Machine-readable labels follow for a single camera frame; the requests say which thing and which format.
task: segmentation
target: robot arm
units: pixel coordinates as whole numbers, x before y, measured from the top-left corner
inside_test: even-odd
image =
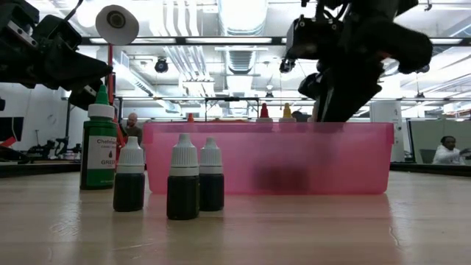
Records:
[[[0,0],[0,82],[72,91],[71,104],[87,110],[113,68],[77,52],[80,34],[67,22],[25,0]]]
[[[341,4],[336,18],[325,11]],[[306,77],[298,89],[316,100],[317,121],[345,122],[377,94],[381,61],[386,57],[399,61],[404,74],[430,63],[433,47],[428,37],[393,22],[396,14],[417,4],[417,0],[318,0],[315,18],[301,15],[293,22],[285,59],[318,60],[319,73]]]

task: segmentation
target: pink plastic bin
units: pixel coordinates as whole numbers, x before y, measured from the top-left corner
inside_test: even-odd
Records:
[[[180,133],[222,150],[226,194],[382,194],[387,189],[393,124],[147,123],[149,185],[165,194],[171,149]]]

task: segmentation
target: seated person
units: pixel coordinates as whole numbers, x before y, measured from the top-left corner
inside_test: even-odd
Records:
[[[464,157],[471,155],[471,149],[460,151],[455,148],[456,139],[453,136],[444,136],[440,142],[442,144],[436,149],[433,164],[466,166]]]
[[[138,114],[131,113],[127,117],[126,133],[128,136],[135,136],[138,138],[138,143],[141,145],[142,142],[142,129],[137,126]]]

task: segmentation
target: bottle label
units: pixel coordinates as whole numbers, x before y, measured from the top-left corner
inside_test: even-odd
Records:
[[[88,138],[88,169],[114,169],[116,166],[116,137]]]

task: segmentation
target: green cap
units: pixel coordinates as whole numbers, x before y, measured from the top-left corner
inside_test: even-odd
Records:
[[[108,93],[106,92],[106,85],[100,85],[100,90],[96,95],[95,104],[109,105],[108,103]]]

